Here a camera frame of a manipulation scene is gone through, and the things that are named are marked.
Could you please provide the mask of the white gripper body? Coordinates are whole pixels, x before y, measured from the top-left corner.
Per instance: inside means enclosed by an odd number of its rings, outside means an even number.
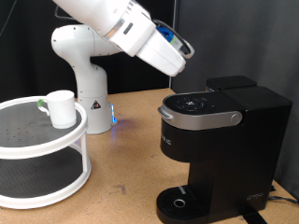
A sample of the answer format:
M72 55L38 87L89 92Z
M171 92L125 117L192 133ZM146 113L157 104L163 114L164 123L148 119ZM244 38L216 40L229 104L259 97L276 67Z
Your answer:
M175 77L185 68L185 60L178 51L154 30L136 56L164 74Z

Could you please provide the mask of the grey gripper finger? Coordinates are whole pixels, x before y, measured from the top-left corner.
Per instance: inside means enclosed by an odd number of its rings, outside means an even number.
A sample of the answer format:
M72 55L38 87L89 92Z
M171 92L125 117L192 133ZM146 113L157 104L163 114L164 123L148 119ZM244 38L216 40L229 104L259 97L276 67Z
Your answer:
M182 40L181 47L179 48L179 53L185 59L190 59L194 54L194 48L188 41Z

